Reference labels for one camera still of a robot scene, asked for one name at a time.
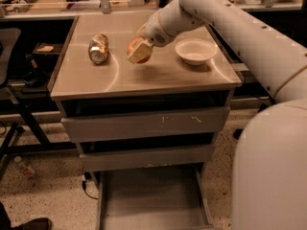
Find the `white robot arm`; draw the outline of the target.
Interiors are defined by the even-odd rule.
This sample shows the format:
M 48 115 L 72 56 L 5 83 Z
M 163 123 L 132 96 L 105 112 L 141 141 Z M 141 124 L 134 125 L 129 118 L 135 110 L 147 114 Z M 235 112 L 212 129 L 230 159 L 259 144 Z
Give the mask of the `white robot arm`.
M 228 0 L 173 0 L 128 46 L 132 63 L 207 22 L 274 99 L 244 128 L 232 173 L 232 230 L 307 230 L 307 49 Z

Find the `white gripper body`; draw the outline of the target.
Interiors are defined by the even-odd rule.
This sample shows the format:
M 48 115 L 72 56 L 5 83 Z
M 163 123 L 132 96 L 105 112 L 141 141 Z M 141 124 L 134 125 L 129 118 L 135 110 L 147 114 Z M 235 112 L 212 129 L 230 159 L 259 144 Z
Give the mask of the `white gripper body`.
M 174 41 L 162 28 L 159 15 L 153 14 L 141 27 L 140 33 L 152 43 L 154 47 L 164 47 Z

